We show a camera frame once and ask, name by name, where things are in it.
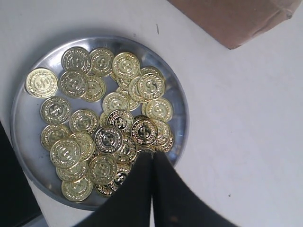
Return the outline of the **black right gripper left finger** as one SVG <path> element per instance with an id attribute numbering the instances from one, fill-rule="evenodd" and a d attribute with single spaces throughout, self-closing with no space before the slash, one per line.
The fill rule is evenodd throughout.
<path id="1" fill-rule="evenodd" d="M 95 212 L 80 222 L 81 227 L 148 227 L 152 196 L 152 163 L 141 153 L 120 188 Z"/>

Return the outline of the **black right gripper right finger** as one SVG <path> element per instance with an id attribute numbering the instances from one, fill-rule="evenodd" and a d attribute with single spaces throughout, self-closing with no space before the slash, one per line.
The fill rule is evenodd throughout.
<path id="1" fill-rule="evenodd" d="M 156 227 L 233 227 L 183 182 L 164 153 L 153 158 L 152 203 Z"/>

